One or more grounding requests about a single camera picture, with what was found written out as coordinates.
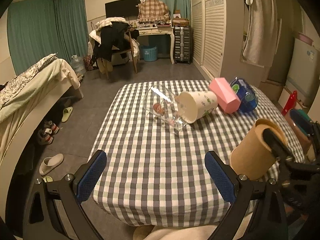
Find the checkered tablecloth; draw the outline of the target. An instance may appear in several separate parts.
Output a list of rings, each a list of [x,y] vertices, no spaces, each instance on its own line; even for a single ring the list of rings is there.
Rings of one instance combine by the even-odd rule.
[[[162,85],[178,94],[205,91],[208,81],[176,80],[131,83],[118,90],[101,125],[93,150],[103,150],[107,164],[93,199],[107,213],[131,225],[192,227],[220,221],[228,210],[204,165],[213,150],[225,163],[258,119],[276,124],[299,163],[303,149],[269,98],[255,89],[258,106],[248,114],[213,111],[181,131],[143,107],[150,87]]]

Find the white slipper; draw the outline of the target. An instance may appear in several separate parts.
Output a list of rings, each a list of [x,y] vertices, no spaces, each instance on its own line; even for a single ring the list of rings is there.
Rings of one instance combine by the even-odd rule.
[[[41,176],[47,175],[53,169],[58,167],[63,162],[63,160],[64,160],[64,156],[62,153],[58,153],[53,157],[44,158],[40,167],[39,167],[40,175]]]

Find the white small fridge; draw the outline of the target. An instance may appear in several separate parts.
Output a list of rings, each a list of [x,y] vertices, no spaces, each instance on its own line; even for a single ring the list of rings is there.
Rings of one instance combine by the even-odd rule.
[[[305,107],[312,105],[319,88],[319,50],[295,39],[285,86],[290,92],[297,91]]]

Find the red white sneakers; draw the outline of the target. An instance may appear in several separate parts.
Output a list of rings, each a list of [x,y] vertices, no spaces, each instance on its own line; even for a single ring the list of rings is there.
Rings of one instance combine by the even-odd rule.
[[[39,145],[50,145],[54,138],[53,135],[59,132],[59,127],[52,121],[45,121],[43,127],[37,132],[37,142]]]

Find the clear glass cup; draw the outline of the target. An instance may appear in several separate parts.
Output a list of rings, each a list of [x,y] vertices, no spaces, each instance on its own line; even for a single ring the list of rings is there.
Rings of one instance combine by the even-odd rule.
[[[178,96],[164,85],[154,85],[148,89],[143,98],[143,108],[177,131],[187,125],[182,118],[185,107],[179,103]]]

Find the teal curtain left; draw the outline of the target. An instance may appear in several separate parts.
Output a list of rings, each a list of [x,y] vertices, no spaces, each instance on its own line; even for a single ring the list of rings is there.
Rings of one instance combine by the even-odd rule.
[[[56,53],[71,62],[87,55],[85,0],[25,0],[8,7],[7,37],[16,74]]]

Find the green slipper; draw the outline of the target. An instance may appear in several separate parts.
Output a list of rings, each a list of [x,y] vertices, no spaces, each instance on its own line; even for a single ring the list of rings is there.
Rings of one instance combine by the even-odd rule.
[[[62,113],[61,122],[63,122],[63,123],[67,122],[68,119],[70,118],[72,112],[73,112],[73,107],[64,108],[63,113]]]

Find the blue plastic cup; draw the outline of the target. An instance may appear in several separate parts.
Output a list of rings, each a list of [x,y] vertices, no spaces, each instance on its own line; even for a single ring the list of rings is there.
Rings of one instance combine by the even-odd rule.
[[[258,98],[252,87],[244,79],[238,77],[230,85],[240,99],[239,111],[242,113],[252,112],[258,105]]]

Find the bed with blankets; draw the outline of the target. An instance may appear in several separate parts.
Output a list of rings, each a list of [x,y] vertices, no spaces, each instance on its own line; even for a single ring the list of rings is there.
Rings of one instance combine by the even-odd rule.
[[[50,107],[70,87],[80,89],[71,65],[50,54],[1,90],[1,198],[20,155]]]

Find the red bottle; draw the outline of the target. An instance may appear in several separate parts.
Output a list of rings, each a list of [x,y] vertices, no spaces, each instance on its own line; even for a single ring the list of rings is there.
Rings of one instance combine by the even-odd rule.
[[[288,98],[288,100],[287,100],[287,102],[286,102],[283,110],[281,111],[281,114],[282,114],[283,116],[285,116],[289,110],[295,108],[295,106],[296,106],[296,101],[297,101],[297,95],[298,95],[298,92],[297,92],[296,90],[294,90],[294,91],[290,94],[290,96],[289,96],[289,98]]]

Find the blue laundry basket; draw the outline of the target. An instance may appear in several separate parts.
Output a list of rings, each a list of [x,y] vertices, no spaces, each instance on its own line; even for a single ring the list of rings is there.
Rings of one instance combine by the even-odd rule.
[[[158,58],[157,46],[141,46],[140,48],[144,61],[153,62]]]

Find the black monitor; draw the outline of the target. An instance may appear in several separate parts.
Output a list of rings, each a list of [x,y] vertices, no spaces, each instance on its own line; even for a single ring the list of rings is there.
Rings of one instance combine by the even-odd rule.
[[[106,17],[138,17],[140,0],[117,0],[105,3]]]

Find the white louvered wardrobe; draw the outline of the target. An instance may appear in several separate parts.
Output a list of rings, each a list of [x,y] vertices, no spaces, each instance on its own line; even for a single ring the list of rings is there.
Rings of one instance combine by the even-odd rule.
[[[244,0],[190,0],[193,63],[204,77],[245,74],[241,60]]]

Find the plaid cloth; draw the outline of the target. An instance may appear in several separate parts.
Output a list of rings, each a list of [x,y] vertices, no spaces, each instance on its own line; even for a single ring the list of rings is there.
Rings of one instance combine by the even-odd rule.
[[[139,22],[167,22],[170,18],[169,7],[159,0],[146,0],[138,8]]]

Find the hanging white towel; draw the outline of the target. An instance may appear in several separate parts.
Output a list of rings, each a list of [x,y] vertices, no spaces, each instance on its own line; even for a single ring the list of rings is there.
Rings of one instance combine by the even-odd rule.
[[[246,4],[249,23],[243,58],[256,66],[271,67],[278,39],[276,0],[246,0]]]

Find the large water jug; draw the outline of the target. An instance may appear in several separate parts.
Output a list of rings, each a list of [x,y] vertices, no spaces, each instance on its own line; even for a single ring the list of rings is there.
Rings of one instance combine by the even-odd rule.
[[[78,55],[73,55],[70,65],[76,74],[85,74],[86,68],[82,57],[79,57]]]

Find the white patterned paper cup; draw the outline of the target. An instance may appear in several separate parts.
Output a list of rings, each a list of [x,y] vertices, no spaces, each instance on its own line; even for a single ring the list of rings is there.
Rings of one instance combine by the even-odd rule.
[[[211,91],[183,91],[177,97],[178,112],[182,119],[192,124],[217,108],[217,96]]]

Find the white desk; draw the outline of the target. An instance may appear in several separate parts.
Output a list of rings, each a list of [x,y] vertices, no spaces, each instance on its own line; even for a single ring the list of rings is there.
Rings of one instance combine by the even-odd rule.
[[[140,36],[155,36],[155,35],[169,35],[170,36],[170,60],[171,64],[175,64],[174,60],[174,45],[175,35],[172,22],[166,24],[149,24],[144,27],[142,24],[137,23],[136,29],[139,31]]]

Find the pink plastic cup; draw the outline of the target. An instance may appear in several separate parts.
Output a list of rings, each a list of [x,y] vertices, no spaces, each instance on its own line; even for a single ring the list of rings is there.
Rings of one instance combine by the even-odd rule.
[[[232,114],[239,109],[241,101],[224,77],[214,78],[208,88],[215,93],[217,103],[225,113]]]

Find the wooden chair with clothes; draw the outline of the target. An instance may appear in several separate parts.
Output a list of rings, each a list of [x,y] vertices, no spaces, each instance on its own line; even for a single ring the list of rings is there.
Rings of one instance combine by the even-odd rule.
[[[133,69],[137,70],[140,58],[139,31],[123,17],[108,17],[92,25],[89,42],[93,48],[91,62],[96,64],[101,74],[108,75],[113,70],[112,56],[131,55]]]

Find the pink basin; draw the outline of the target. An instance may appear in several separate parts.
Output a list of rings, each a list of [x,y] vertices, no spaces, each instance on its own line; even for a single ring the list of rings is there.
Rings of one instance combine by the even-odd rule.
[[[305,43],[307,43],[308,45],[312,46],[313,44],[313,40],[311,38],[309,38],[308,36],[304,35],[303,33],[298,32],[297,34],[297,38]]]

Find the brown paper cup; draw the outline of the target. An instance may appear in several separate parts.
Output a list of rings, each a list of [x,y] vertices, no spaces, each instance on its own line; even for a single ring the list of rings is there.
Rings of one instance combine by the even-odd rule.
[[[282,129],[266,119],[258,119],[240,144],[232,151],[230,166],[236,174],[244,174],[250,180],[262,178],[276,162],[271,148],[263,140],[263,131],[270,129],[282,143],[287,140]]]

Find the black silver suitcase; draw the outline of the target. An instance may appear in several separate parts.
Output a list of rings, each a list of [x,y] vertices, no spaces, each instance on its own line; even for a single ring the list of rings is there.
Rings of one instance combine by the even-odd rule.
[[[191,63],[191,27],[174,26],[174,61]]]

